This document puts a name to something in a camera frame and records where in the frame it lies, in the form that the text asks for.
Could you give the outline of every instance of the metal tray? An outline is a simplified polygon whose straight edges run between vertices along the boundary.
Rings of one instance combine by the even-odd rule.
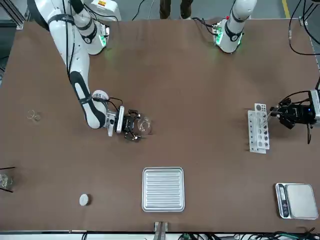
[[[181,167],[146,167],[142,172],[142,209],[145,212],[182,212],[185,180]]]

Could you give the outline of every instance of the small round lid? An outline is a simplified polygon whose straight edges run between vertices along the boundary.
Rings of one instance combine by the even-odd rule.
[[[81,206],[87,205],[89,202],[89,197],[87,194],[82,194],[79,199],[79,203]]]

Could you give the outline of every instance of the digital scale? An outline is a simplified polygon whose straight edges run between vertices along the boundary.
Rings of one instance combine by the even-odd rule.
[[[280,217],[283,219],[318,218],[318,210],[311,185],[302,183],[277,183],[275,192]]]

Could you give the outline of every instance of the wire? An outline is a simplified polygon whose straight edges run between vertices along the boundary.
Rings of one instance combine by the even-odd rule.
[[[97,13],[96,11],[93,11],[90,7],[88,7],[85,3],[83,4],[90,12],[92,12],[95,15],[105,17],[105,18],[115,18],[117,22],[119,22],[118,18],[115,15],[102,15],[100,13]]]
[[[71,13],[71,16],[72,16],[71,1],[69,2],[69,7],[70,7],[70,13]],[[76,40],[75,40],[75,28],[74,28],[74,26],[72,26],[72,35],[73,35],[73,45],[72,45],[72,52],[71,52],[71,58],[70,58],[70,64],[69,64],[69,75],[70,75],[70,69],[71,69],[72,59],[74,58],[75,45],[76,45]]]
[[[231,16],[231,11],[232,11],[232,8],[234,7],[235,3],[236,3],[236,0],[233,1],[233,4],[232,4],[231,9],[230,9],[229,16]]]
[[[153,4],[155,3],[155,1],[156,1],[156,0],[153,0],[152,3],[151,3],[150,9],[149,9],[148,20],[150,19],[151,9],[152,9],[152,6],[153,6]]]
[[[63,5],[63,11],[64,11],[64,14],[67,14],[66,12],[66,6],[65,6],[65,0],[62,0],[62,5]],[[69,73],[69,67],[68,67],[68,22],[67,20],[65,20],[65,37],[66,37],[66,44],[65,44],[65,47],[66,47],[66,54],[65,54],[65,65],[66,65],[66,72],[68,74],[68,78],[70,78],[70,73]]]
[[[136,15],[132,18],[132,20],[131,20],[131,21],[135,20],[135,19],[136,19],[136,17],[138,16],[139,11],[140,11],[141,4],[142,4],[144,1],[145,1],[145,0],[142,0],[142,1],[140,2],[139,7],[138,7],[138,11],[136,12]]]
[[[109,97],[109,99],[118,100],[118,101],[121,101],[121,105],[123,105],[123,104],[124,104],[124,101],[122,101],[120,98],[116,98],[116,97]]]
[[[310,102],[310,99],[309,99],[309,98],[306,98],[305,100],[292,102],[291,104],[299,104],[299,105],[301,105],[301,104],[303,104],[303,103],[305,103],[305,102]]]
[[[81,240],[87,240],[87,236],[88,236],[88,233],[85,232],[84,234],[82,234]]]
[[[115,110],[117,111],[117,112],[119,112],[119,110],[118,110],[118,108],[116,107],[116,105],[112,102],[112,101],[110,101],[110,100],[106,100],[108,103],[111,103],[113,106],[114,106],[114,108],[115,108]]]
[[[205,21],[203,18],[200,19],[200,18],[198,18],[198,17],[192,17],[191,19],[192,19],[192,20],[197,20],[197,21],[199,21],[202,25],[205,26],[205,28],[207,29],[207,31],[208,31],[211,35],[214,35],[214,36],[217,35],[216,33],[213,33],[213,31],[210,31],[210,29],[209,29],[209,28],[213,28],[213,27],[214,27],[213,25],[216,24],[216,23],[210,25],[210,24],[207,24],[206,21]]]
[[[315,85],[315,89],[316,89],[316,90],[319,89],[319,85],[320,85],[320,76],[319,76],[318,82],[317,82],[316,85]]]
[[[314,10],[316,10],[316,8],[317,8],[318,6],[319,6],[319,4],[317,4],[317,5],[314,6],[314,8],[312,9],[312,11],[309,13],[309,15],[306,16],[305,20],[307,20],[307,19],[310,17],[310,15],[314,12]]]
[[[290,95],[288,95],[284,99],[282,99],[278,104],[280,105],[284,100],[286,100],[287,98],[289,98],[289,97],[291,97],[293,95],[302,94],[302,93],[308,93],[308,92],[310,92],[310,91],[305,90],[305,91],[297,91],[297,92],[291,93]]]
[[[314,36],[312,36],[312,34],[309,32],[309,30],[308,30],[308,28],[307,28],[307,26],[305,24],[305,22],[306,22],[306,20],[305,20],[306,2],[307,2],[307,0],[304,0],[304,2],[303,2],[303,15],[302,15],[303,27],[304,27],[304,30],[306,31],[306,33],[309,35],[309,37],[312,38],[317,44],[320,45],[320,41],[318,41]]]
[[[291,50],[294,51],[296,54],[303,55],[303,56],[317,56],[317,55],[320,55],[320,53],[303,53],[303,52],[298,52],[298,51],[296,51],[296,50],[292,47],[292,43],[291,43],[291,38],[292,38],[291,23],[292,23],[292,19],[293,19],[295,13],[296,13],[296,11],[297,11],[297,9],[298,9],[301,1],[302,1],[302,0],[299,0],[298,4],[296,5],[296,7],[295,7],[295,9],[294,9],[294,11],[293,11],[293,13],[292,13],[292,15],[291,15],[291,17],[290,17],[289,27],[288,27],[289,46],[290,46]]]

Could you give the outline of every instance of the brown table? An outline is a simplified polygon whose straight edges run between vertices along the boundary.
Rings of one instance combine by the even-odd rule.
[[[297,50],[312,52],[298,21]],[[92,130],[50,34],[17,32],[0,88],[1,167],[16,166],[14,193],[0,191],[0,230],[301,232],[320,220],[278,216],[275,183],[309,183],[320,206],[320,130],[269,123],[267,154],[248,151],[247,110],[314,88],[315,58],[293,53],[287,20],[249,20],[234,54],[213,46],[193,21],[111,24],[109,49],[90,57],[91,92],[105,90],[153,119],[140,143]],[[28,110],[42,113],[39,124]],[[179,166],[181,213],[141,207],[145,167]],[[82,193],[92,195],[79,205]]]

